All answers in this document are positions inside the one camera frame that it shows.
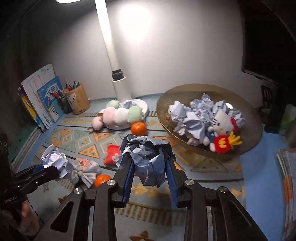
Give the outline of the person's left hand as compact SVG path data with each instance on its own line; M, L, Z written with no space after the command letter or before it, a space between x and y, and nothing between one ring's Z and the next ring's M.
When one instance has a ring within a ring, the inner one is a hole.
M25 236L35 236L40 230L40 224L37 215L30 208L28 201L22 203L21 216L22 220L18 228L19 232Z

